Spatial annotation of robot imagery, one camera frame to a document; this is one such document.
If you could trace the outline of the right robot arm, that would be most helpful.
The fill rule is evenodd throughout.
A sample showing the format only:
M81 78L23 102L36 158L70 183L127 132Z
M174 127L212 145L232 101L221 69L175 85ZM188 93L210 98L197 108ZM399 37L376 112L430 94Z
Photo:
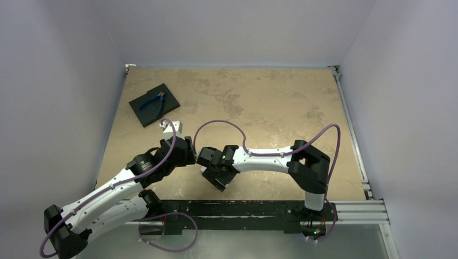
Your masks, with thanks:
M244 149L227 145L220 151L204 147L197 155L203 177L221 192L238 173L269 171L288 174L305 192L303 212L311 220L325 211L330 163L328 155L304 140L277 149Z

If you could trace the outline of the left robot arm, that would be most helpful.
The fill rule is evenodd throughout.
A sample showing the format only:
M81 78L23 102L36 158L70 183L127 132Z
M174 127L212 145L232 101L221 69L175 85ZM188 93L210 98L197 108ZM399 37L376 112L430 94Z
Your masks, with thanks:
M153 221L181 216L163 204L149 185L169 176L177 167L194 165L190 136L171 136L137 155L117 175L90 194L64 207L44 211L46 237L42 258L74 258L101 234L130 221Z

